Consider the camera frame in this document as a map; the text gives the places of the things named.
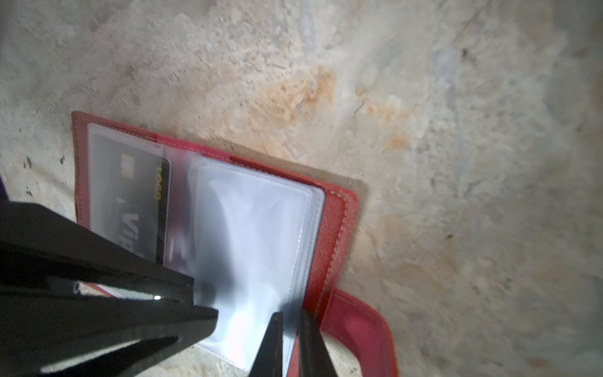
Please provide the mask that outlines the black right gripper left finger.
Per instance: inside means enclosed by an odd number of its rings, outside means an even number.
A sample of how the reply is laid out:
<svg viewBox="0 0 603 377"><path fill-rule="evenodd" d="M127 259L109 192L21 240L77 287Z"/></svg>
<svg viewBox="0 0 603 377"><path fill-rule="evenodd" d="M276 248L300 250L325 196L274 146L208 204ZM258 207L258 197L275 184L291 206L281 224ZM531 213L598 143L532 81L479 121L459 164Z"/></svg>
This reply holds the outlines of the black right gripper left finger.
<svg viewBox="0 0 603 377"><path fill-rule="evenodd" d="M283 319L282 312L275 312L271 316L249 377L283 375Z"/></svg>

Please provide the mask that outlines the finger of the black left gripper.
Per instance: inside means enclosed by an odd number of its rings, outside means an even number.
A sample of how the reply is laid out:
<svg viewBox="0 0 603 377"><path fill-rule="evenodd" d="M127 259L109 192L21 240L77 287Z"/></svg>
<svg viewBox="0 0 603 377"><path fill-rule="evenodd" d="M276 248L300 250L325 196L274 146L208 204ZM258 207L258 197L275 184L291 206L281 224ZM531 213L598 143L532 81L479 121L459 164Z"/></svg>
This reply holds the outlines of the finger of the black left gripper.
<svg viewBox="0 0 603 377"><path fill-rule="evenodd" d="M50 295L1 289L1 374L42 376L43 368L109 353L57 376L135 376L209 337L218 311L174 300Z"/></svg>
<svg viewBox="0 0 603 377"><path fill-rule="evenodd" d="M1 256L22 255L31 279L44 275L103 284L193 302L193 279L149 262L50 209L1 203Z"/></svg>

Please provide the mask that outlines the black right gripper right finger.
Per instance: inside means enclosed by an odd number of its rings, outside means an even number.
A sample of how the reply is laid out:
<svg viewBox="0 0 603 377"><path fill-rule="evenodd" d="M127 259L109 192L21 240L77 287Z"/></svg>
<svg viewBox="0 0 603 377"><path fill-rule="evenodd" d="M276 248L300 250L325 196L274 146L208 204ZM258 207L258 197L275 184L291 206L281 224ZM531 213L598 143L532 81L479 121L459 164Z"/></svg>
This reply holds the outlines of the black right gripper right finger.
<svg viewBox="0 0 603 377"><path fill-rule="evenodd" d="M301 377L337 377L337 372L320 334L315 318L301 310L298 325L299 375Z"/></svg>

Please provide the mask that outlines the black vip credit card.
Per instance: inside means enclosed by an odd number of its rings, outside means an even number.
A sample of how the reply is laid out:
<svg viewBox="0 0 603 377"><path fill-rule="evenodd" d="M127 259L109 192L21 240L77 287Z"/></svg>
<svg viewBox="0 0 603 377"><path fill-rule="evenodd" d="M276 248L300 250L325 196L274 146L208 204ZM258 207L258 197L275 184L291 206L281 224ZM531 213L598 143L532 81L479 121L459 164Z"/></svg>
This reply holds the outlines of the black vip credit card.
<svg viewBox="0 0 603 377"><path fill-rule="evenodd" d="M90 137L90 228L163 264L171 161L163 148L128 137Z"/></svg>

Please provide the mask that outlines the red card holder wallet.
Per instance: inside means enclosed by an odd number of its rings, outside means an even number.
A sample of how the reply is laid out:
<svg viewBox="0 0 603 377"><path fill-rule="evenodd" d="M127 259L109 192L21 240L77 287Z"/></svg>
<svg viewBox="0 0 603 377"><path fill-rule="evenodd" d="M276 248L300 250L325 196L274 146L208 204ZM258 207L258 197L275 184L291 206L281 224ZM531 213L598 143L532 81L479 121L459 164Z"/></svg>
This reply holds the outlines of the red card holder wallet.
<svg viewBox="0 0 603 377"><path fill-rule="evenodd" d="M363 375L397 375L384 318L336 288L359 210L353 191L84 112L72 113L72 132L77 221L89 230L91 136L159 145L171 161L161 266L193 278L195 303L218 310L203 348L249 371L270 317L282 312L283 375L300 376L305 309Z"/></svg>

